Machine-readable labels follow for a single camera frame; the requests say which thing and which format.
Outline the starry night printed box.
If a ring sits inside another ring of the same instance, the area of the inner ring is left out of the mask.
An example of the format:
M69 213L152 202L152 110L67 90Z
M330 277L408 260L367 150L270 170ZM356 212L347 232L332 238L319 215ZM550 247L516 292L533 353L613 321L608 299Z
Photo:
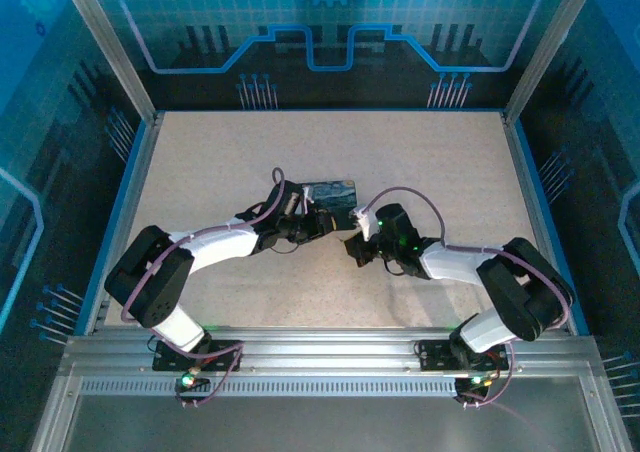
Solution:
M356 184L353 180L307 182L302 184L305 211L326 211L332 215L338 231L356 228L351 215L358 205Z

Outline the right controller board with LED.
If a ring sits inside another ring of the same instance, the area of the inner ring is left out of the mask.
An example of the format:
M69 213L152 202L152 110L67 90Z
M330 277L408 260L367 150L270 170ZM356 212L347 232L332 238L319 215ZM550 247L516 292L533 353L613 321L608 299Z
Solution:
M461 403L473 400L484 401L488 398L492 383L500 378L497 371L472 375L466 378L456 378L454 381L455 399Z

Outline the controller board with led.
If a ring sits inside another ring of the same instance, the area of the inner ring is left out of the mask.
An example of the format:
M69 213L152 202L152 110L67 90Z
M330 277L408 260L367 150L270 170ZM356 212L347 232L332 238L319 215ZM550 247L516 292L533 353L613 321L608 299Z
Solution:
M454 381L455 399L461 403L473 400L484 401L488 398L492 383L500 378L497 371L472 375L466 378L456 378Z
M188 392L204 392L210 385L210 380L201 377L201 370L197 367L184 372L177 380L175 391L178 395Z

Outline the grey metal front panel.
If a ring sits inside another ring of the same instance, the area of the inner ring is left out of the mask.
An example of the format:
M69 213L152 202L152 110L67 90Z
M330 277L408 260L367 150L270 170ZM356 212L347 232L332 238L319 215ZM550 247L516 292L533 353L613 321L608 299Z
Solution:
M636 452L582 397L520 388L466 410L444 398L81 396L42 424L36 452Z

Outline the left controller board with LED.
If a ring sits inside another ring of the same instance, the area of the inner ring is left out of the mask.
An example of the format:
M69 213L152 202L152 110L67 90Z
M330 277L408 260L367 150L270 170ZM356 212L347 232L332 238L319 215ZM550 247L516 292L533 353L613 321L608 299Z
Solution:
M210 380L201 377L201 370L197 367L184 372L177 380L175 391L178 395L188 392L204 392L210 385Z

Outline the aluminium front mounting rail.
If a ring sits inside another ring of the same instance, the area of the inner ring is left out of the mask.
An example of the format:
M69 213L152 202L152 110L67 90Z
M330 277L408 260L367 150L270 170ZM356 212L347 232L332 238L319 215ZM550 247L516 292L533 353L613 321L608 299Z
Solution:
M221 396L242 397L454 397L454 381L486 372L422 371L413 345L448 340L438 329L219 329L212 340L234 340L243 348L226 371L202 372ZM184 372L152 370L157 343L140 329L108 327L69 340L55 386L80 395L174 396ZM596 344L589 337L547 333L534 342L506 347L507 371L497 371L489 394L501 386L545 379L568 382L588 400L606 395L607 379Z

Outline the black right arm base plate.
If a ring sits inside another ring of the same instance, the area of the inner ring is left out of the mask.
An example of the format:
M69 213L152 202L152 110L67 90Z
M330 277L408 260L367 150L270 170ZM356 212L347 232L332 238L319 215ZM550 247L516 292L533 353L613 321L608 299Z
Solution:
M477 353L463 343L449 340L419 340L413 345L422 371L491 372L507 371L509 359L506 347L498 345Z

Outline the aluminium side rail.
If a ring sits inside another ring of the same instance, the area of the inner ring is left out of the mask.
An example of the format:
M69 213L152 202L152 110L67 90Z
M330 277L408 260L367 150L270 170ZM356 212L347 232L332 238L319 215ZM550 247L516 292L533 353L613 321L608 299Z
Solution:
M76 322L75 336L93 332L105 294L104 280L126 249L163 119L164 113L158 112L153 122L142 122L136 133Z
M590 330L524 130L519 120L510 122L503 110L499 114L538 248L574 292L568 328L574 335L588 336Z

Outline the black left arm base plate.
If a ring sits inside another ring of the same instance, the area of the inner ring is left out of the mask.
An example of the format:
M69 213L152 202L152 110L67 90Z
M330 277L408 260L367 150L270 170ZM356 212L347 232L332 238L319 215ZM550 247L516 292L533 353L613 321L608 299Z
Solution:
M237 341L234 340L203 339L195 353L211 354L233 347L236 344ZM238 351L234 350L227 354L219 355L215 359L193 359L177 353L165 343L157 343L152 370L156 372L187 372L193 367L199 367L202 372L222 372L229 368L237 356Z

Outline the aluminium frame post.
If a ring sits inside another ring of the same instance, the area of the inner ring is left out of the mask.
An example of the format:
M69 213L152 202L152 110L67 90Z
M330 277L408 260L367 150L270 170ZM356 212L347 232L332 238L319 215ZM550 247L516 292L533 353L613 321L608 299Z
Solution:
M514 126L587 0L561 0L504 110L504 123Z
M147 125L153 125L157 111L99 1L71 1L84 20L85 25L91 32L135 110Z

